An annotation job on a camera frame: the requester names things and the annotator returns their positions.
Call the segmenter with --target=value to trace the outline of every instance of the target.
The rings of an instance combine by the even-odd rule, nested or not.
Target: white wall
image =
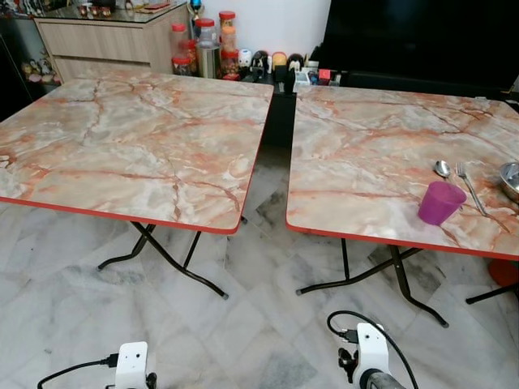
[[[331,0],[202,0],[204,17],[215,19],[219,11],[236,12],[238,47],[311,53],[324,39]]]

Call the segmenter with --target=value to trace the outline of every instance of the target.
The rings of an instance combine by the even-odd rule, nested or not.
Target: purple cup
[[[431,182],[423,196],[418,217],[428,224],[440,225],[466,200],[467,195],[457,186],[448,182]]]

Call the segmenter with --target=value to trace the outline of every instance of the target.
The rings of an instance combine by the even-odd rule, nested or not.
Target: black metal table leg
[[[164,247],[162,247],[161,244],[157,242],[153,235],[141,223],[137,223],[135,221],[132,221],[131,223],[139,230],[140,233],[143,234],[143,236],[148,240],[150,245],[152,245],[155,248],[155,250],[157,250],[159,254],[162,255],[166,261],[169,262],[171,266],[180,271],[183,275],[188,276],[189,278],[192,278],[193,280],[198,281],[201,284],[204,284],[208,288],[211,288],[213,291],[219,294],[224,300],[227,300],[229,298],[229,295],[220,288],[218,288],[213,282],[206,280],[202,276],[199,276],[186,269],[187,264],[189,264],[189,260],[191,260],[191,256],[189,256],[189,260],[186,260],[184,266],[180,265],[180,263],[175,261],[173,257],[168,254]],[[195,240],[191,244],[191,248],[189,250],[190,254],[193,254],[193,250],[195,249],[196,243],[198,242],[199,235],[200,232],[196,234]]]
[[[342,248],[342,262],[344,263],[344,277],[345,280],[350,279],[350,264],[348,263],[348,250],[346,249],[346,240],[344,238],[341,239],[341,248]]]
[[[475,302],[486,300],[486,299],[494,297],[494,296],[499,296],[500,294],[503,294],[506,292],[515,292],[516,296],[517,296],[518,289],[519,289],[519,283],[512,284],[509,286],[504,286],[503,288],[492,290],[489,293],[484,293],[484,294],[480,294],[479,296],[467,298],[465,301],[467,302],[467,304],[474,304]]]
[[[148,226],[146,226],[146,230],[149,232],[149,233],[152,233],[153,230],[155,229],[155,225],[154,224],[148,224]],[[127,261],[128,259],[132,259],[132,258],[135,258],[137,255],[139,255],[139,253],[142,251],[142,249],[144,248],[144,245],[146,244],[146,237],[144,235],[141,235],[139,240],[137,241],[137,243],[135,244],[133,250],[131,251],[130,254],[128,255],[123,255],[121,257],[116,257],[116,258],[111,258],[111,259],[107,259],[105,260],[101,265],[99,265],[97,267],[97,270],[103,270],[105,267],[107,267],[108,265],[110,265],[111,263],[116,263],[116,262],[122,262],[122,261]]]
[[[206,280],[205,278],[198,276],[197,274],[187,270],[187,266],[189,265],[189,262],[191,261],[191,257],[193,256],[193,253],[195,252],[196,244],[198,243],[198,240],[200,238],[200,231],[197,231],[195,235],[195,239],[191,243],[191,247],[189,248],[189,253],[187,254],[186,260],[184,261],[183,265],[180,265],[173,259],[171,255],[168,254],[168,252],[164,249],[164,247],[161,246],[161,244],[153,237],[152,232],[155,229],[154,224],[148,224],[146,227],[144,227],[141,223],[137,223],[132,221],[131,222],[137,230],[140,232],[141,236],[137,243],[135,244],[135,247],[128,255],[123,255],[122,257],[117,258],[111,258],[106,261],[104,261],[101,265],[97,267],[97,269],[102,270],[111,263],[121,262],[121,261],[127,261],[128,259],[132,259],[136,257],[144,248],[144,245],[146,242],[149,242],[155,250],[159,252],[160,255],[164,257],[166,261],[169,262],[171,266],[173,266],[175,269],[180,271],[183,275],[188,276],[192,278],[193,280],[196,280],[200,282],[201,284],[206,285],[207,287],[211,288],[213,291],[218,293],[224,300],[227,300],[229,298],[229,295],[225,293],[223,290],[218,288],[213,282]]]
[[[323,284],[316,284],[312,286],[307,286],[306,288],[298,289],[295,292],[298,294],[298,296],[301,296],[302,294],[313,292],[314,290],[320,290],[320,289],[327,289],[327,288],[337,288],[339,286],[346,286],[346,285],[352,285],[356,284],[359,281],[365,280],[369,276],[373,276],[374,274],[378,273],[379,271],[383,271],[386,267],[390,267],[393,265],[393,260],[388,259],[385,262],[382,262],[372,269],[365,271],[364,273],[355,276],[353,278],[350,278],[350,266],[348,264],[348,254],[346,250],[346,242],[345,240],[341,243],[342,246],[342,261],[345,266],[345,279],[342,281],[335,281],[335,282],[325,282]],[[415,255],[419,251],[422,251],[422,249],[408,249],[404,251],[401,254],[402,259],[409,258],[411,255]]]
[[[438,320],[442,327],[448,328],[448,323],[444,320],[444,318],[441,317],[441,315],[438,312],[433,310],[430,306],[426,306],[420,301],[415,300],[411,296],[409,283],[407,282],[407,276],[405,275],[404,265],[402,263],[402,258],[400,251],[398,250],[398,246],[390,246],[389,249],[391,250],[391,256],[395,267],[395,272],[397,273],[398,285],[400,286],[400,290],[404,295],[405,299],[414,306],[417,306],[418,308],[425,310],[428,314],[434,316],[434,318]]]

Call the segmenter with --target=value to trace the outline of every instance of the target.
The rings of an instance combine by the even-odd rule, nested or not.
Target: glass countertop
[[[81,16],[78,10],[78,6],[66,6],[64,8],[59,8],[57,10],[46,12],[44,15],[37,16],[39,19],[69,19],[69,20],[96,20],[99,22],[123,22],[123,23],[147,23],[150,22],[163,14],[178,8],[179,6],[186,3],[186,0],[176,0],[172,1],[171,4],[160,10],[154,14],[142,14],[135,11],[128,10],[120,10],[116,9],[112,12],[112,15],[109,17],[103,16],[92,16],[91,13],[88,13],[87,16]]]

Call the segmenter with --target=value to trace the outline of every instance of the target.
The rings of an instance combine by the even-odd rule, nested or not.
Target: wooden cabinet
[[[147,23],[109,19],[35,20],[53,66],[66,82],[104,69],[140,68],[171,73],[169,31],[172,23],[187,24],[188,13],[183,4]]]

